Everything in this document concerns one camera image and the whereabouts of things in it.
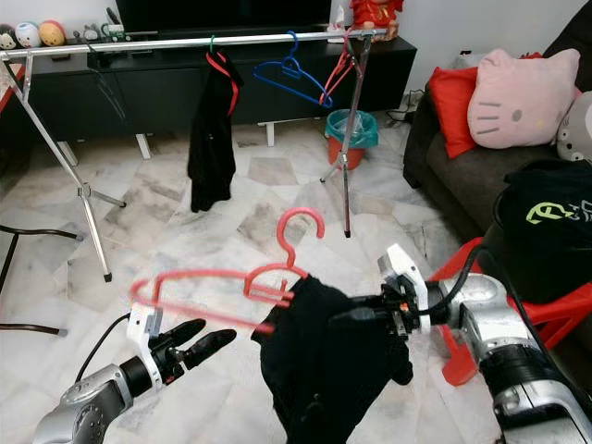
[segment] red hanger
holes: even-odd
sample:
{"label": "red hanger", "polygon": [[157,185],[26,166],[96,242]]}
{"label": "red hanger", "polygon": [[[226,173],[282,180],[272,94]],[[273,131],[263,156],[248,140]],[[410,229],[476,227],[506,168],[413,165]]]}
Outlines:
{"label": "red hanger", "polygon": [[325,235],[325,221],[315,210],[310,208],[292,208],[287,211],[277,224],[277,241],[279,245],[288,253],[286,264],[270,264],[255,268],[252,272],[242,272],[238,270],[224,269],[191,269],[174,270],[159,274],[154,280],[152,296],[141,294],[141,290],[146,287],[150,279],[142,279],[135,282],[129,289],[129,294],[133,302],[143,305],[160,308],[162,310],[172,311],[188,317],[204,317],[206,319],[216,320],[233,326],[254,328],[263,333],[272,333],[273,327],[259,322],[249,321],[236,316],[221,314],[210,310],[199,309],[194,306],[183,305],[177,302],[167,302],[160,299],[162,287],[166,281],[180,280],[187,278],[236,278],[244,281],[243,295],[252,301],[272,303],[274,305],[287,308],[294,297],[294,293],[285,291],[287,281],[282,280],[281,290],[273,289],[264,285],[253,283],[253,281],[266,271],[286,270],[291,271],[301,278],[306,278],[308,273],[294,265],[296,252],[294,248],[286,242],[284,231],[288,221],[298,215],[307,214],[312,216],[316,222],[316,236],[322,238]]}
{"label": "red hanger", "polygon": [[[345,39],[343,42],[343,52],[339,56],[339,60],[337,62],[337,65],[333,69],[333,72],[331,72],[331,75],[329,76],[329,79],[327,80],[327,83],[325,84],[325,91],[327,91],[327,95],[329,95],[329,96],[333,93],[333,91],[335,91],[335,88],[338,87],[338,85],[343,81],[343,79],[345,79],[345,76],[347,76],[349,74],[349,72],[353,69],[353,67],[355,67],[355,60],[352,57],[352,55],[350,54],[350,51],[348,49],[348,41],[350,40],[350,32],[352,30],[353,30],[353,27],[350,27],[345,32]],[[340,72],[343,69],[345,69],[345,72],[343,74],[341,74],[341,77],[339,77],[338,80],[335,82],[335,84],[333,86],[331,86],[331,82],[334,80],[335,77],[337,77],[340,74]],[[322,104],[324,100],[325,100],[325,95],[321,94],[321,98],[319,99],[319,104]]]}

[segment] pink pillow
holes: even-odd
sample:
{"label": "pink pillow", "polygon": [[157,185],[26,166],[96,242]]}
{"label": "pink pillow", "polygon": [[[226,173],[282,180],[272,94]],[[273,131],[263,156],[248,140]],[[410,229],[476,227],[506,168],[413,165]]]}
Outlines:
{"label": "pink pillow", "polygon": [[551,142],[574,101],[579,59],[574,49],[528,60],[496,49],[483,58],[468,112],[475,142],[487,148]]}

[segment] red stool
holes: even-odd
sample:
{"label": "red stool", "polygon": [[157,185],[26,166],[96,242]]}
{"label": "red stool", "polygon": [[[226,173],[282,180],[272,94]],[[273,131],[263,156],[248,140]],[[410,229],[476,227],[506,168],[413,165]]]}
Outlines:
{"label": "red stool", "polygon": [[[469,253],[482,240],[483,238],[476,238],[465,243],[449,262],[439,269],[432,280],[453,278],[463,268]],[[476,262],[472,271],[481,272]],[[508,298],[508,302],[516,308],[512,298]],[[539,335],[545,346],[552,349],[592,312],[592,284],[585,284],[555,302],[545,304],[523,302],[523,305],[534,326],[545,324],[539,330]],[[440,326],[439,330],[450,350],[450,360],[444,365],[442,374],[453,386],[461,386],[477,373],[476,364],[467,346],[456,342],[448,326]]]}

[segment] sofa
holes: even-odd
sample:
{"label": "sofa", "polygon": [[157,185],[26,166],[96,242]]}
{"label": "sofa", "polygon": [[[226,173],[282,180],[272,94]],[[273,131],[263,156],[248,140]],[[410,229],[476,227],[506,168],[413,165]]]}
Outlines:
{"label": "sofa", "polygon": [[[575,15],[543,55],[568,48],[580,52],[576,86],[592,90],[592,0]],[[493,221],[493,205],[505,189],[504,177],[530,162],[557,158],[551,145],[489,150],[477,146],[450,159],[440,132],[429,88],[417,108],[405,148],[403,174],[414,188],[422,187],[465,241],[483,236]]]}

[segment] metal clothes rail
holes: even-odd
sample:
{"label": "metal clothes rail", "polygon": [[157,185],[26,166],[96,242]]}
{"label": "metal clothes rail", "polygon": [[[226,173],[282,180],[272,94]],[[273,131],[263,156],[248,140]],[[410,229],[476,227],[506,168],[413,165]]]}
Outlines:
{"label": "metal clothes rail", "polygon": [[[354,56],[354,63],[356,67],[357,81],[353,97],[351,99],[351,113],[348,119],[348,127],[343,141],[341,152],[339,153],[338,160],[328,170],[324,177],[321,178],[321,182],[325,180],[338,168],[341,167],[343,172],[343,206],[345,213],[345,236],[351,236],[350,230],[350,205],[349,205],[349,193],[348,193],[348,149],[350,145],[350,139],[352,136],[353,125],[355,123],[356,112],[358,103],[360,101],[360,94],[362,92],[362,85],[364,83],[365,67],[370,54],[370,46],[372,38],[385,35],[386,30],[359,30],[352,31],[349,34],[350,38],[361,38],[364,40],[364,49],[361,55],[358,57]],[[345,31],[341,32],[306,32],[296,34],[300,42],[312,42],[312,41],[323,41],[328,38],[345,37]],[[93,214],[93,208],[89,198],[94,197],[103,201],[109,202],[120,207],[125,207],[126,204],[118,199],[107,196],[95,191],[91,186],[82,180],[78,175],[78,172],[70,164],[68,158],[60,148],[56,139],[47,130],[35,110],[29,104],[29,92],[31,90],[32,83],[32,66],[33,60],[36,56],[66,56],[71,54],[86,54],[91,51],[103,53],[111,51],[141,51],[141,50],[154,50],[154,49],[179,49],[179,48],[195,48],[210,45],[210,38],[202,39],[177,39],[177,40],[162,40],[162,41],[149,41],[149,42],[124,42],[124,43],[93,43],[93,44],[77,44],[71,46],[56,46],[56,47],[44,47],[44,48],[29,48],[29,49],[18,49],[11,51],[0,51],[0,61],[3,62],[3,66],[7,69],[10,86],[17,96],[18,100],[22,103],[25,111],[31,118],[33,124],[37,130],[42,134],[43,138],[49,145],[49,148],[54,153],[55,157],[61,164],[61,166],[69,173],[74,179],[78,187],[78,196],[82,201],[84,212],[89,224],[89,228],[94,241],[94,247],[96,249],[99,261],[103,268],[103,274],[105,281],[109,282],[112,278],[111,270],[109,268],[103,245],[101,243],[101,236],[99,235],[96,219]],[[218,37],[216,38],[216,44],[220,46],[230,45],[242,45],[242,44],[263,44],[263,43],[290,43],[293,42],[293,37],[289,34],[268,34],[268,35],[246,35],[237,37]],[[14,76],[12,69],[9,68],[9,62],[15,59],[25,59],[25,76],[23,85],[19,85],[19,81]]]}

